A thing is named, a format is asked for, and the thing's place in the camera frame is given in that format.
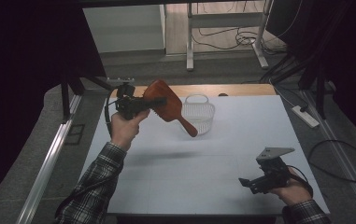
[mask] white wall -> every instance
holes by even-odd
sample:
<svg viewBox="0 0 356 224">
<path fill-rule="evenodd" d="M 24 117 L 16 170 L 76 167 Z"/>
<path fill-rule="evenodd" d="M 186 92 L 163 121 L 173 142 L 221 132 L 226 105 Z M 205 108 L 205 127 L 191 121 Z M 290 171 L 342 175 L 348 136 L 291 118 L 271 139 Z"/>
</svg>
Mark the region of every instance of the white wall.
<svg viewBox="0 0 356 224">
<path fill-rule="evenodd" d="M 164 49 L 164 6 L 84 8 L 99 53 Z"/>
</svg>

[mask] electrical outlet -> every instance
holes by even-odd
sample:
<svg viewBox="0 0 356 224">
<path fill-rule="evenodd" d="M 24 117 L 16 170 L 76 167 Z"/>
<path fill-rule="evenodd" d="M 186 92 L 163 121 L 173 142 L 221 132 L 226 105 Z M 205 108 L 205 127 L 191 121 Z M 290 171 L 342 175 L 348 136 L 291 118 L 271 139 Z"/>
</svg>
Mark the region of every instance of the electrical outlet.
<svg viewBox="0 0 356 224">
<path fill-rule="evenodd" d="M 292 111 L 300 118 L 302 119 L 306 124 L 308 124 L 309 127 L 315 128 L 318 125 L 320 125 L 312 116 L 310 116 L 306 111 L 301 112 L 300 111 L 301 107 L 299 105 L 295 106 L 292 108 Z"/>
</svg>

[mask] hand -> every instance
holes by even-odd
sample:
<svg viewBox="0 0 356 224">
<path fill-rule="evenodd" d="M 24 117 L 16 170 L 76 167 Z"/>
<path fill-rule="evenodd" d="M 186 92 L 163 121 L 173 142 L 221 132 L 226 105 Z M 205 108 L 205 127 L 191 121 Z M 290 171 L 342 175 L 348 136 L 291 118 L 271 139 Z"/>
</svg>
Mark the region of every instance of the hand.
<svg viewBox="0 0 356 224">
<path fill-rule="evenodd" d="M 297 175 L 297 173 L 291 167 L 289 167 L 289 171 L 293 175 Z M 277 196 L 288 206 L 292 206 L 297 203 L 303 203 L 312 199 L 304 185 L 294 179 L 289 180 L 289 185 L 287 187 L 271 189 L 270 193 L 277 194 Z"/>
<path fill-rule="evenodd" d="M 126 120 L 119 112 L 111 116 L 111 142 L 128 151 L 131 142 L 139 133 L 139 123 L 147 118 L 150 110 L 139 112 L 136 117 Z"/>
</svg>

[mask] wooden handle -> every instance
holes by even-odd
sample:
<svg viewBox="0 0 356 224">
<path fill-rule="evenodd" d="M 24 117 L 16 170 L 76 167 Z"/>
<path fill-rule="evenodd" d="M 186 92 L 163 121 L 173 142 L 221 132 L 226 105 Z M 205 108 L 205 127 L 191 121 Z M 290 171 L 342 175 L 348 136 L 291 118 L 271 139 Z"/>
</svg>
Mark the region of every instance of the wooden handle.
<svg viewBox="0 0 356 224">
<path fill-rule="evenodd" d="M 192 126 L 192 124 L 190 124 L 185 118 L 183 117 L 179 117 L 178 121 L 181 123 L 181 125 L 183 125 L 183 128 L 186 130 L 186 132 L 191 136 L 191 137 L 195 137 L 198 134 L 197 129 L 195 129 L 194 126 Z"/>
</svg>

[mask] plaid sleeve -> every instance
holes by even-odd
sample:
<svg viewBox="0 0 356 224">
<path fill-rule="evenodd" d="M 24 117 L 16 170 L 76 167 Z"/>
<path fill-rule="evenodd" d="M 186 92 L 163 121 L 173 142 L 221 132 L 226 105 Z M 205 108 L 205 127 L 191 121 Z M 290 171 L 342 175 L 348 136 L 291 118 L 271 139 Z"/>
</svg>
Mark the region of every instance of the plaid sleeve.
<svg viewBox="0 0 356 224">
<path fill-rule="evenodd" d="M 116 174 L 125 156 L 126 151 L 117 145 L 106 143 L 96 160 L 81 177 L 72 194 L 86 189 L 102 178 Z M 118 177 L 76 197 L 63 208 L 54 223 L 103 223 L 117 180 Z"/>
<path fill-rule="evenodd" d="M 314 200 L 298 203 L 291 206 L 290 208 L 292 212 L 292 219 L 296 224 L 332 223 Z"/>
</svg>

